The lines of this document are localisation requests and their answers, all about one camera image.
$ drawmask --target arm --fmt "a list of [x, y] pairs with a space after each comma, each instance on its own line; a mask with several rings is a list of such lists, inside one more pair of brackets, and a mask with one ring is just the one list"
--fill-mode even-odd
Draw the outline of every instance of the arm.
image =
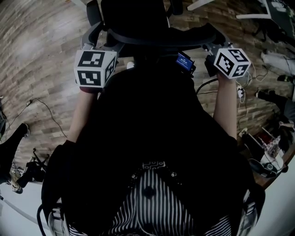
[[97, 101], [97, 93], [90, 94], [80, 91], [77, 106], [71, 123], [68, 140], [76, 142], [83, 127], [88, 121], [92, 105]]
[[229, 136], [236, 139], [236, 82], [221, 73], [217, 74], [217, 79], [219, 86], [213, 118]]

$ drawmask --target floor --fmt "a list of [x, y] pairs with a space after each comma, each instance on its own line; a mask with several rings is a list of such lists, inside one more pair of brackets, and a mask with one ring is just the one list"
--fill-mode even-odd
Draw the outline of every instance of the floor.
[[[235, 44], [245, 50], [256, 67], [257, 75], [266, 74], [260, 53], [267, 48], [286, 53], [285, 45], [271, 41], [262, 43], [252, 37], [257, 23], [237, 20], [235, 15], [249, 12], [247, 1], [216, 0], [193, 12], [172, 16], [171, 27], [187, 30], [207, 22], [219, 27]], [[67, 134], [75, 109], [79, 88], [75, 84], [73, 63], [80, 48], [81, 36], [90, 28], [86, 13], [73, 3], [64, 0], [3, 0], [0, 3], [0, 96], [9, 123], [25, 108], [27, 101], [38, 98], [51, 109], [53, 117]], [[195, 87], [209, 80], [204, 66], [206, 53], [202, 49], [188, 52], [195, 60]], [[120, 60], [117, 71], [125, 69], [130, 59]], [[247, 84], [247, 78], [239, 80]], [[215, 91], [217, 84], [210, 84], [201, 92]], [[291, 96], [292, 86], [277, 82], [277, 75], [269, 72], [259, 83], [255, 80], [247, 86], [247, 109], [238, 103], [238, 129], [248, 127], [255, 134], [267, 118], [273, 114], [274, 105], [254, 97], [257, 90], [272, 88], [281, 95]], [[201, 94], [204, 109], [212, 114], [215, 93]], [[51, 154], [65, 141], [57, 124], [51, 119], [46, 106], [37, 100], [16, 118], [7, 138], [21, 124], [30, 126], [31, 136], [21, 141], [15, 155], [15, 163], [24, 166], [32, 156], [33, 148], [40, 156]]]

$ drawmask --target chair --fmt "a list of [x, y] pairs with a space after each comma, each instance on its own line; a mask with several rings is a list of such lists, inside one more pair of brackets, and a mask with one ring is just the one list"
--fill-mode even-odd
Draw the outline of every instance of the chair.
[[179, 51], [202, 47], [216, 41], [224, 42], [222, 34], [211, 25], [187, 31], [170, 28], [171, 14], [183, 12], [181, 0], [171, 0], [165, 11], [162, 0], [102, 0], [101, 12], [96, 0], [87, 4], [87, 16], [91, 28], [83, 36], [81, 48], [92, 49], [99, 33], [107, 31], [104, 50], [116, 51], [119, 57], [155, 57], [175, 54]]

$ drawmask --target person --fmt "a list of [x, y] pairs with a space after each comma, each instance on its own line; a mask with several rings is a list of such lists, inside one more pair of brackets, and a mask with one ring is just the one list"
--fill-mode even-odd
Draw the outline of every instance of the person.
[[295, 123], [295, 103], [283, 96], [277, 95], [274, 90], [261, 91], [258, 90], [255, 96], [259, 99], [275, 103], [280, 109], [281, 113], [290, 121]]
[[237, 152], [235, 80], [217, 78], [213, 117], [168, 63], [112, 76], [98, 99], [81, 88], [42, 186], [52, 233], [236, 235], [256, 184]]
[[23, 192], [23, 189], [17, 183], [20, 175], [12, 172], [11, 167], [19, 143], [22, 138], [26, 138], [29, 135], [29, 126], [27, 124], [21, 124], [8, 140], [0, 144], [0, 184], [10, 183], [12, 190], [18, 194]]

